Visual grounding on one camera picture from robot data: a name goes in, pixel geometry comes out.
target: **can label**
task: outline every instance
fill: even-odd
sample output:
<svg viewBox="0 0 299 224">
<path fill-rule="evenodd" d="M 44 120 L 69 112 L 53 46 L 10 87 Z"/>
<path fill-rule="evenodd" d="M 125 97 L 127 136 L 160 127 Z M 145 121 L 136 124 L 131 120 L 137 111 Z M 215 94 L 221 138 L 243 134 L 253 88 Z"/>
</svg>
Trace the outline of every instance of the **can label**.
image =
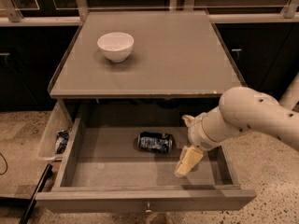
<svg viewBox="0 0 299 224">
<path fill-rule="evenodd" d="M 169 133 L 143 132 L 139 135 L 138 146 L 154 153 L 169 153 L 172 149 L 173 136 Z"/>
</svg>

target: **wooden drawer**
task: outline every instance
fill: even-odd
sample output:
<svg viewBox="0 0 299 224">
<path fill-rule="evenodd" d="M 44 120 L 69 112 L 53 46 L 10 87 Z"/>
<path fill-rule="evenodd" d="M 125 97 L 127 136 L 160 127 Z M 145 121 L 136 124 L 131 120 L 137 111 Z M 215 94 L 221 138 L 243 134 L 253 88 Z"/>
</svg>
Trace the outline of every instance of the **wooden drawer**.
<svg viewBox="0 0 299 224">
<path fill-rule="evenodd" d="M 205 153 L 187 177 L 175 177 L 188 144 L 180 120 L 186 110 L 142 102 L 82 105 L 55 184 L 36 199 L 55 213 L 241 209 L 256 193 L 240 188 L 225 147 Z M 139 150 L 144 131 L 173 134 L 173 150 Z"/>
</svg>

